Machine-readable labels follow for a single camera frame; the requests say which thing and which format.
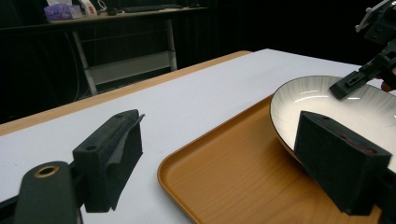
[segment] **white tabletop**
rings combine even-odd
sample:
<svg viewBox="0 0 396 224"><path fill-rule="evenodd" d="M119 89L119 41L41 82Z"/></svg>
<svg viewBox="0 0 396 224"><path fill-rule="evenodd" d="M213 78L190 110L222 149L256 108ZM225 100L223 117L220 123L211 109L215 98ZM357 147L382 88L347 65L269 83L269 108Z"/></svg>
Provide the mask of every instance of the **white tabletop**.
<svg viewBox="0 0 396 224"><path fill-rule="evenodd" d="M111 116L138 109L143 155L116 211L87 214L84 223L190 223L157 180L162 160L296 77L344 77L357 65L264 49L190 75L0 137L0 202L21 178L48 161L73 160L72 150ZM381 81L370 84L379 87Z"/></svg>

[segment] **metal leg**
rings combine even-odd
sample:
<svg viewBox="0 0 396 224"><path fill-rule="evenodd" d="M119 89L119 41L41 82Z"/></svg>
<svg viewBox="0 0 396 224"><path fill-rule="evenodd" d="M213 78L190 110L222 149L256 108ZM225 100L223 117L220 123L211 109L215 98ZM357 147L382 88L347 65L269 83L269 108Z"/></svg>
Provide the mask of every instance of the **metal leg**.
<svg viewBox="0 0 396 224"><path fill-rule="evenodd" d="M171 71L177 70L176 50L173 38L172 20L166 21L167 34L168 34L168 48L169 48L169 63L171 64Z"/></svg>
<svg viewBox="0 0 396 224"><path fill-rule="evenodd" d="M78 36L78 33L76 31L73 32L73 37L74 37L74 39L76 41L79 58L81 59L82 67L84 69L85 78L87 78L88 86L90 87L91 94L92 95L96 95L98 93L98 91L96 89L95 82L93 81L93 78L91 76L90 67L88 66L87 59L86 59L85 54L84 54L84 50L83 50L83 48L81 46L81 42L79 41L79 36Z"/></svg>

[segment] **white plate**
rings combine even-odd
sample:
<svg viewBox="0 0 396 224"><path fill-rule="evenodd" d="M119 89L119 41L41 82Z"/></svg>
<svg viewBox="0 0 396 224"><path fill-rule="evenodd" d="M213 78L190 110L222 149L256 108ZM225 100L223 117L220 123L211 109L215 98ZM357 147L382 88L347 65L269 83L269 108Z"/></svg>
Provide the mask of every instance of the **white plate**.
<svg viewBox="0 0 396 224"><path fill-rule="evenodd" d="M365 85L339 101L329 91L339 79L330 76L300 77L276 90L270 104L270 115L282 144L292 153L300 112L319 113L391 153L389 169L395 172L396 97Z"/></svg>

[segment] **ceramic dish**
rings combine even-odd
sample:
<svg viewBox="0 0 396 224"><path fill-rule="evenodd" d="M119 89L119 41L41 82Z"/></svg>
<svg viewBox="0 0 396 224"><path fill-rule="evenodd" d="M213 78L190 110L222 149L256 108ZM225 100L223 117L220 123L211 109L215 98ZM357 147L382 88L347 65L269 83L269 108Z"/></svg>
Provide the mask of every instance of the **ceramic dish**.
<svg viewBox="0 0 396 224"><path fill-rule="evenodd" d="M339 101L329 88L340 77L312 76L291 80L276 90L270 104L278 138L293 155L302 110L332 118L392 154L389 169L396 171L396 97L365 85Z"/></svg>

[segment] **robotic arm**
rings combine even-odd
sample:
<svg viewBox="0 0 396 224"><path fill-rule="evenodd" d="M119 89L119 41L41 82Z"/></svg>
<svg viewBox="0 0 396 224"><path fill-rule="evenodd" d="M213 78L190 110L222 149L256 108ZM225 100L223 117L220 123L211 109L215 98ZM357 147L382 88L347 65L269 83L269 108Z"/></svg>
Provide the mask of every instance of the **robotic arm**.
<svg viewBox="0 0 396 224"><path fill-rule="evenodd" d="M356 31L360 32L368 26L370 28L364 38L377 44L388 44L358 71L350 73L330 87L332 94L339 100L376 77L381 77L396 90L396 76L391 71L396 67L396 1L384 0L375 7L367 8Z"/></svg>

